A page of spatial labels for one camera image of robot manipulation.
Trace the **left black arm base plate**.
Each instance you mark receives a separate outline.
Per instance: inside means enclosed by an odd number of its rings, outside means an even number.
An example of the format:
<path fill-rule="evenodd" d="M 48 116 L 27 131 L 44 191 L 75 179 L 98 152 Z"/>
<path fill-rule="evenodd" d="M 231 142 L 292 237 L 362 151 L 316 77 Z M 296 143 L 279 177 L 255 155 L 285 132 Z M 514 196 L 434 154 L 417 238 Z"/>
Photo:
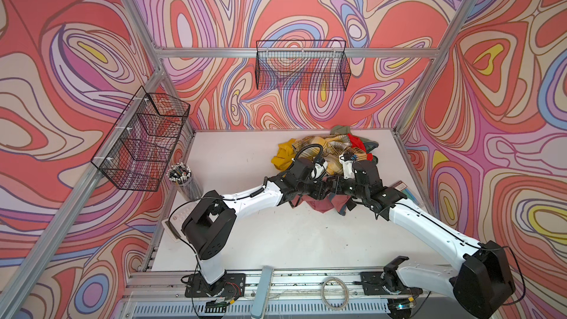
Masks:
<path fill-rule="evenodd" d="M 206 282 L 201 273 L 183 276 L 186 298 L 239 298 L 245 293 L 244 273 L 225 273 L 213 284 Z"/>

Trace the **maroon printed t-shirt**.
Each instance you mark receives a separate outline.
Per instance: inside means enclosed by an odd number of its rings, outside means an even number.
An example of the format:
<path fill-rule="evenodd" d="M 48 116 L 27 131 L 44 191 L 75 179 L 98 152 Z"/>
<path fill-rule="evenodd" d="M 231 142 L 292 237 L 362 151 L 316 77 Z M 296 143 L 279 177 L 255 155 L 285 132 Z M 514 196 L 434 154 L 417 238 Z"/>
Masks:
<path fill-rule="evenodd" d="M 340 214 L 341 216 L 345 216 L 347 211 L 351 211 L 356 204 L 354 203 L 354 201 L 352 200 L 351 196 L 347 196 L 347 195 L 336 195 L 334 193 L 330 193 L 328 195 L 333 195 L 335 198 L 333 199 L 333 203 L 336 206 L 336 212 L 338 214 Z M 301 195 L 301 196 L 296 196 L 294 199 L 292 199 L 289 203 L 291 205 L 292 208 L 296 208 L 298 207 L 298 205 L 302 205 L 302 204 L 306 204 L 301 202 L 301 198 L 303 196 L 307 196 L 307 195 Z"/>

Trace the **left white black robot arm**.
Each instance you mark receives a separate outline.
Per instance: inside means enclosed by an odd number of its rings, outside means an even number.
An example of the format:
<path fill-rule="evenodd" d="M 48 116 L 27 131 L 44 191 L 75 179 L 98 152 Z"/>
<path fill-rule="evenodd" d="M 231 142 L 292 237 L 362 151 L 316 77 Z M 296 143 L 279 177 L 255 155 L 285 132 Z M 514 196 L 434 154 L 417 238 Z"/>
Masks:
<path fill-rule="evenodd" d="M 267 208 L 291 205 L 302 196 L 325 197 L 326 174 L 323 146 L 309 144 L 297 152 L 291 165 L 250 190 L 231 195 L 209 191 L 196 204 L 180 226 L 182 240 L 196 254 L 197 269 L 203 282 L 212 287 L 226 274 L 220 252 L 238 220 Z"/>

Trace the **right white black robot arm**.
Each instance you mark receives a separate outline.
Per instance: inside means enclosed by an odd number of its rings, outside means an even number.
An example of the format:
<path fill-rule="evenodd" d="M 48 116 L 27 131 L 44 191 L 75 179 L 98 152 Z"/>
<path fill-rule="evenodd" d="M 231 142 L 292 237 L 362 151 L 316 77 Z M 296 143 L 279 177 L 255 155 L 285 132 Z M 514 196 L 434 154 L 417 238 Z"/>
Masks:
<path fill-rule="evenodd" d="M 339 158 L 343 175 L 333 184 L 372 211 L 376 218 L 407 230 L 435 250 L 448 265 L 423 265 L 400 255 L 385 265 L 380 284 L 388 292 L 415 287 L 456 300 L 475 318 L 490 318 L 515 292 L 504 247 L 480 242 L 427 214 L 407 196 L 385 187 L 377 165 L 356 161 L 351 154 Z"/>

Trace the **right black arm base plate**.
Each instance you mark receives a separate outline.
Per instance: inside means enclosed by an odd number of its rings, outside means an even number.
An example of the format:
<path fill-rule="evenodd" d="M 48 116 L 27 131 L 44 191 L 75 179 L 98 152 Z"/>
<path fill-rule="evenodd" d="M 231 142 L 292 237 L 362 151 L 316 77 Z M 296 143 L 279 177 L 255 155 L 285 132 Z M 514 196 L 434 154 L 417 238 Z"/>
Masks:
<path fill-rule="evenodd" d="M 386 282 L 382 279 L 382 271 L 371 271 L 360 273 L 360 285 L 363 287 L 364 295 L 390 295 L 397 297 L 420 296 L 423 290 L 417 287 L 406 287 L 401 289 L 387 289 Z"/>

